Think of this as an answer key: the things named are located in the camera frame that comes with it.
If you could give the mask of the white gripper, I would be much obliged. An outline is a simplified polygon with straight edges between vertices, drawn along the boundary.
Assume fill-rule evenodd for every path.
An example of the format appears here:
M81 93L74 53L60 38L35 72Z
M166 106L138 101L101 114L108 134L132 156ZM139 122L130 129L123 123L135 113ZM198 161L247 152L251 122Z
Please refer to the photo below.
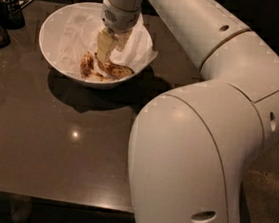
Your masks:
M125 49L132 29L139 20L139 14L140 9L134 11L119 9L110 0L103 0L101 19L107 27L98 32L96 53L99 61L102 63L108 61L114 48L118 52Z

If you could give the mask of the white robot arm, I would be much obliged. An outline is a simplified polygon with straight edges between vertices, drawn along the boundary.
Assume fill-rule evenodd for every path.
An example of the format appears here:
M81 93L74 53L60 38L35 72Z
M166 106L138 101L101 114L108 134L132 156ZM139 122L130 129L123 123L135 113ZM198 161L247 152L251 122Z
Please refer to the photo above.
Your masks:
M143 0L104 0L125 31ZM215 0L148 0L203 76L137 115L128 146L136 223L240 223L245 171L279 140L279 57Z

